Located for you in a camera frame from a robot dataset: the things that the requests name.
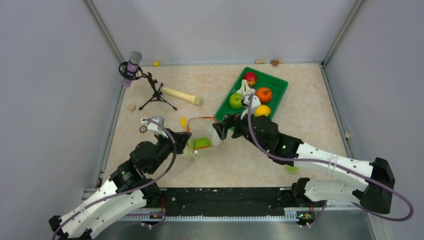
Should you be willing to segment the green apple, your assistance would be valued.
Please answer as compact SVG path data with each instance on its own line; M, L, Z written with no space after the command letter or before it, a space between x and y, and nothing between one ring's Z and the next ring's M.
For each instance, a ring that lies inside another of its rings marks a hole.
M233 93L228 100L228 103L233 109L243 108L243 95L240 93Z

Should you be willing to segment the clear zip bag orange zipper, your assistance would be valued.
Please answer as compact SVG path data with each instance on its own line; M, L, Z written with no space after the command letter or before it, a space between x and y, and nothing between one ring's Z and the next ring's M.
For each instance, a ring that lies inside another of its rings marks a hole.
M219 152L220 147L224 143L223 140L219 139L218 134L213 129L212 124L217 122L218 120L212 116L198 116L187 121L185 131L190 132L192 136L185 146L190 146L193 149L193 141L203 137L210 140L211 146L197 150L196 159L188 159L179 155L167 174L169 179L175 179L187 171L203 169L205 164L213 162L214 154Z

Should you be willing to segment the green lime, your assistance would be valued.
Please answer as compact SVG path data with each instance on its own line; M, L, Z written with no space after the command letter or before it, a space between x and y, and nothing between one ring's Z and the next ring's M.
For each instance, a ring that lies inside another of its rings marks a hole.
M194 150L200 150L209 148L211 146L211 142L207 137L199 137L192 142L192 146Z

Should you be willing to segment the white garlic bulbs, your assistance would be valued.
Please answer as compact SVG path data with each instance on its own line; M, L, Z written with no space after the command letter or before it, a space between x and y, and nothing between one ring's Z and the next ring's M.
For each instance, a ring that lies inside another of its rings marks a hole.
M246 79L241 81L241 87L235 91L237 94L242 95L243 97L248 96L250 94L256 94L256 90L251 88Z

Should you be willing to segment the yellow lemon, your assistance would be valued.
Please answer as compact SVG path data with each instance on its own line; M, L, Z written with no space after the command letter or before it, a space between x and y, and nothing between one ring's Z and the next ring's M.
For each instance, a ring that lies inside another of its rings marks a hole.
M254 111L254 116L255 117L260 117L260 116L269 117L271 115L271 113L272 113L272 110L269 106L261 104Z

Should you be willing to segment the orange mini pumpkin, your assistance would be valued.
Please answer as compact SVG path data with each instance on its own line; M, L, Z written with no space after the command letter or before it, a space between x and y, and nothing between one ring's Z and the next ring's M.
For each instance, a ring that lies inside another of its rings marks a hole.
M270 102L273 98L273 92L268 87L260 87L256 90L255 95L262 104Z

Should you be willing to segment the green plastic tray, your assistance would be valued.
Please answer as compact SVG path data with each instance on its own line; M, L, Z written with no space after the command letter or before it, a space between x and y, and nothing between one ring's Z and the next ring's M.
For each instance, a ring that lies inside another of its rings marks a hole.
M220 107L216 111L214 117L221 122L225 115L227 114L238 114L242 113L245 108L242 107L240 109L234 109L230 106L230 96L236 92L236 90L239 90L242 86L242 77L248 73L252 72L257 77L257 83L253 86L255 90L266 87L269 88L272 92L272 99L270 102L266 103L268 107L271 109L271 114L269 115L270 119L273 119L275 112L278 109L278 106L280 104L280 101L282 100L289 83L283 79L280 79L278 77L269 75L267 73L264 73L262 71L253 69L251 67L245 67L236 81L231 84L231 89L225 94L225 98L223 99L223 102L221 103Z

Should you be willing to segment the green cabbage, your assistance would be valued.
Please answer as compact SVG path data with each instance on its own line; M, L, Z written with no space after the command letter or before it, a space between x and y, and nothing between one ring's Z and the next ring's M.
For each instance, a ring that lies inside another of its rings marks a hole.
M187 159L195 160L197 157L197 154L198 154L197 150L194 150L190 146L186 145L183 150L183 154L181 156Z

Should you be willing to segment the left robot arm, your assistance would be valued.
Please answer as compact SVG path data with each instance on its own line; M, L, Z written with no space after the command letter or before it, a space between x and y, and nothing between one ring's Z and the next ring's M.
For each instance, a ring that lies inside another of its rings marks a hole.
M170 137L155 135L157 143L140 142L129 160L118 166L104 184L74 210L48 221L53 239L93 240L105 228L130 212L160 202L161 189L148 178L172 155L175 162L191 138L190 132L170 131Z

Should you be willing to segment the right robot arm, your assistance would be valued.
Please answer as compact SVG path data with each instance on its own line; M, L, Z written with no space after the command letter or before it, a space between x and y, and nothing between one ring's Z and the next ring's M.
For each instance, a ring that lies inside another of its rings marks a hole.
M377 214L391 211L391 190L395 177L383 158L373 161L343 157L318 149L299 138L279 132L278 125L266 116L247 117L227 114L223 121L212 124L221 140L233 129L232 138L244 137L259 144L267 157L280 165L306 168L331 177L330 180L302 177L291 186L291 195L299 206L312 202L352 202Z

